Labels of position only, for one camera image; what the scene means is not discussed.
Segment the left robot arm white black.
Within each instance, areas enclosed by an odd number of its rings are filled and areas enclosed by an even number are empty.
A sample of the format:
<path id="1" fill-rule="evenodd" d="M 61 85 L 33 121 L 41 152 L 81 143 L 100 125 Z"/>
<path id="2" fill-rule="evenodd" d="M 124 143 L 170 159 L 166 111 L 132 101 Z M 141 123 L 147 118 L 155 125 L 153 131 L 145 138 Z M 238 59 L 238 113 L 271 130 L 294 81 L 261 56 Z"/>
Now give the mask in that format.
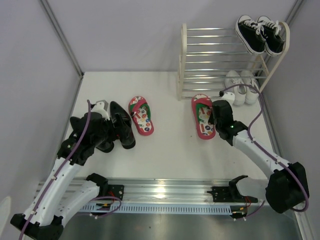
<path id="1" fill-rule="evenodd" d="M 58 150 L 54 166 L 42 189 L 29 208 L 16 213 L 10 224 L 20 230 L 19 238 L 57 240 L 68 221 L 87 203 L 114 200 L 122 203 L 122 196 L 111 192 L 108 179 L 92 173 L 72 196 L 62 198 L 76 174 L 96 149 L 109 153 L 114 147 L 112 121 L 105 110 L 94 110 L 82 118 L 71 117 L 72 132 Z"/>

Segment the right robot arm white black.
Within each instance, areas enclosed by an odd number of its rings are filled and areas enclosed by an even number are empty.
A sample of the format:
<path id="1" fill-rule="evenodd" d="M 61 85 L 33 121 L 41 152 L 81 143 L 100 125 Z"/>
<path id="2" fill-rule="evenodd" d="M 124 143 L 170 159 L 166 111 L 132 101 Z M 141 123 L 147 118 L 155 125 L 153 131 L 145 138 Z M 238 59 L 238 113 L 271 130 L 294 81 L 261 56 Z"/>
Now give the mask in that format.
<path id="1" fill-rule="evenodd" d="M 251 134 L 251 127 L 233 118 L 233 110 L 226 100 L 212 103 L 209 118 L 219 137 L 245 154 L 266 176 L 266 180 L 239 176 L 231 180 L 228 196 L 234 202 L 255 197 L 268 202 L 277 213 L 288 210 L 305 212 L 309 208 L 309 188 L 304 166 L 291 163 L 268 150 Z"/>

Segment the red green flip-flop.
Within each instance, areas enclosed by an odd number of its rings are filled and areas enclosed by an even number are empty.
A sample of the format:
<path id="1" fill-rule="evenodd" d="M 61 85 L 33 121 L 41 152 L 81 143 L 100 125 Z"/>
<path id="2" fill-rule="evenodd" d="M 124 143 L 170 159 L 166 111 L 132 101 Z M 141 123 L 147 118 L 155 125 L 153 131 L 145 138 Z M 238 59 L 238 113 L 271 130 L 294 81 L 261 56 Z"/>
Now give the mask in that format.
<path id="1" fill-rule="evenodd" d="M 213 111 L 211 99 L 205 94 L 196 94 L 191 99 L 191 108 L 198 137 L 202 140 L 213 139 L 216 131 L 214 125 L 209 123 Z"/>
<path id="2" fill-rule="evenodd" d="M 140 135 L 149 136 L 154 132 L 155 128 L 151 120 L 151 109 L 144 97 L 133 97 L 128 104 L 128 110 Z"/>

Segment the white sneaker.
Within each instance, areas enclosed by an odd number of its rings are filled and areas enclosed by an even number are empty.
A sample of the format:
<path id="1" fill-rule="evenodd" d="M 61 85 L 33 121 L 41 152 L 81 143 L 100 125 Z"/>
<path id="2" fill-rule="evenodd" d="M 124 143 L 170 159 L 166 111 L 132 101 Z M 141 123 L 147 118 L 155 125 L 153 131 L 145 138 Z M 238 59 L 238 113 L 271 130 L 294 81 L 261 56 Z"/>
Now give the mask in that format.
<path id="1" fill-rule="evenodd" d="M 259 97 L 257 81 L 254 78 L 253 73 L 249 70 L 243 70 L 240 73 L 240 76 L 242 77 L 242 81 L 246 88 L 245 102 L 249 105 L 253 105 L 257 102 Z"/>
<path id="2" fill-rule="evenodd" d="M 224 85 L 229 92 L 234 93 L 235 99 L 233 104 L 242 106 L 246 100 L 247 89 L 240 75 L 235 70 L 230 70 L 226 74 Z"/>

